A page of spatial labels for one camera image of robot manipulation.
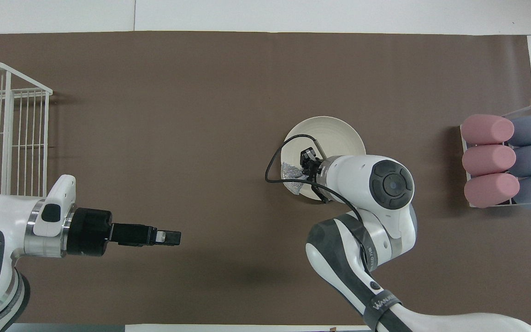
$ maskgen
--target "black strap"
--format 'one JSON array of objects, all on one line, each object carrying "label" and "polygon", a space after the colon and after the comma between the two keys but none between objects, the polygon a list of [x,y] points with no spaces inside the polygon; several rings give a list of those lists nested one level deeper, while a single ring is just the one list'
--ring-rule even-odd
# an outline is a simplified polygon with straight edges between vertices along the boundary
[{"label": "black strap", "polygon": [[401,303],[389,290],[383,290],[370,300],[364,310],[364,322],[373,331],[377,330],[378,321],[393,305]]},{"label": "black strap", "polygon": [[341,221],[352,235],[356,237],[358,243],[362,244],[364,269],[367,274],[370,274],[371,271],[374,271],[378,267],[378,252],[370,233],[368,233],[368,229],[356,217],[347,213],[335,217],[335,219]]}]

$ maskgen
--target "black circular cap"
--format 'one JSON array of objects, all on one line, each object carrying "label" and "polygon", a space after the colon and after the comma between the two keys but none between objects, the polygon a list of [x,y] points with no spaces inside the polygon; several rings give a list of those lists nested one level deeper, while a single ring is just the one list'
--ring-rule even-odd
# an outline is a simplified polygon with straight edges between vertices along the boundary
[{"label": "black circular cap", "polygon": [[110,236],[112,212],[78,208],[71,219],[67,235],[70,255],[101,256]]},{"label": "black circular cap", "polygon": [[374,200],[389,210],[398,210],[413,198],[413,177],[392,160],[382,160],[372,166],[369,185]]},{"label": "black circular cap", "polygon": [[405,190],[405,179],[400,174],[390,174],[384,178],[382,186],[387,194],[397,197]]}]

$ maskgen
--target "logo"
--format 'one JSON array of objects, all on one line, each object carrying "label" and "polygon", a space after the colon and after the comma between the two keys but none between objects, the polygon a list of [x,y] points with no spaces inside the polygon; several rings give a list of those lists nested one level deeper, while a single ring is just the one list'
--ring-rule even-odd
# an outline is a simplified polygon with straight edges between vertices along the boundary
[{"label": "logo", "polygon": [[380,307],[382,307],[386,303],[390,302],[390,300],[394,300],[394,299],[396,299],[396,297],[394,295],[390,294],[389,296],[383,298],[382,300],[376,301],[372,307],[374,309],[378,310],[378,309],[380,309]]},{"label": "logo", "polygon": [[368,254],[370,257],[370,267],[374,267],[376,265],[376,257],[374,256],[374,251],[371,247],[368,247]]}]

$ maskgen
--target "black cable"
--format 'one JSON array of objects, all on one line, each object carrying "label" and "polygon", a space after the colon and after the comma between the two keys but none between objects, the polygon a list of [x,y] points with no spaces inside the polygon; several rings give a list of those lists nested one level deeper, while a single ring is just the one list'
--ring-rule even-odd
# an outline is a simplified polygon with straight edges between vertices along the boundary
[{"label": "black cable", "polygon": [[[268,164],[267,168],[265,169],[265,171],[266,171],[265,180],[268,183],[285,183],[285,182],[306,183],[306,184],[314,185],[315,187],[319,187],[319,188],[321,188],[323,190],[326,190],[329,193],[331,193],[334,196],[336,196],[337,198],[339,198],[341,201],[343,201],[349,208],[351,208],[352,211],[354,211],[354,214],[356,214],[356,217],[358,218],[358,221],[360,221],[360,223],[363,224],[364,221],[362,219],[362,216],[360,216],[360,213],[358,212],[356,207],[353,206],[352,203],[349,202],[345,197],[343,197],[342,195],[340,195],[337,192],[333,191],[333,189],[331,189],[331,188],[327,188],[327,187],[325,187],[322,184],[319,184],[319,183],[316,183],[316,182],[312,182],[312,181],[308,181],[308,180],[305,180],[305,179],[270,179],[270,178],[268,178],[268,174],[270,174],[270,168],[271,168],[272,164],[274,164],[274,160],[276,160],[276,157],[278,156],[278,154],[280,154],[280,152],[282,151],[282,148],[284,147],[284,145],[286,145],[289,141],[292,141],[293,139],[299,138],[299,137],[310,138],[310,139],[312,139],[313,142],[316,141],[316,139],[314,137],[312,137],[310,135],[306,135],[306,134],[294,135],[291,138],[286,139],[286,141],[284,141],[284,143],[282,143],[282,145],[280,145],[278,150],[276,150],[276,153],[274,153],[274,155],[272,156],[272,158],[270,160],[270,163]],[[360,243],[360,246],[363,247],[363,243],[360,241],[360,239],[358,239],[358,237],[356,237],[355,235],[354,235],[354,237],[356,238],[356,240],[358,240],[358,242]]]}]

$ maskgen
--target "white wire rack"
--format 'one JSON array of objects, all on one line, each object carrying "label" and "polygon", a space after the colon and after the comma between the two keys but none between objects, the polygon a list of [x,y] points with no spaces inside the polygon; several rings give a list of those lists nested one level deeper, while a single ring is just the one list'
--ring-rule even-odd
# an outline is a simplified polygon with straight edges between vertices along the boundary
[{"label": "white wire rack", "polygon": [[46,196],[53,91],[0,63],[0,194]]}]

